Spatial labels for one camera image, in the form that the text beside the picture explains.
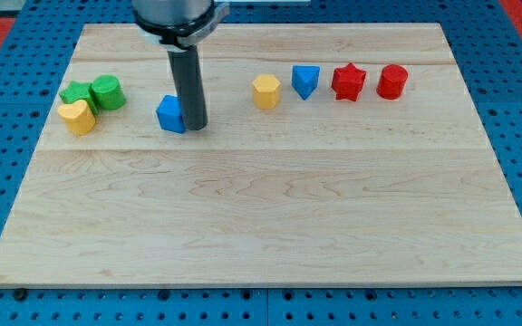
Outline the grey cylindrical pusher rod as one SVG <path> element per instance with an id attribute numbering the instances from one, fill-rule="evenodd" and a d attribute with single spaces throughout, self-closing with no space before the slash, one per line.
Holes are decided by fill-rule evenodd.
<path id="1" fill-rule="evenodd" d="M 208 114 L 198 47 L 193 45 L 183 52 L 168 52 L 168 56 L 185 128 L 204 129 L 208 125 Z"/>

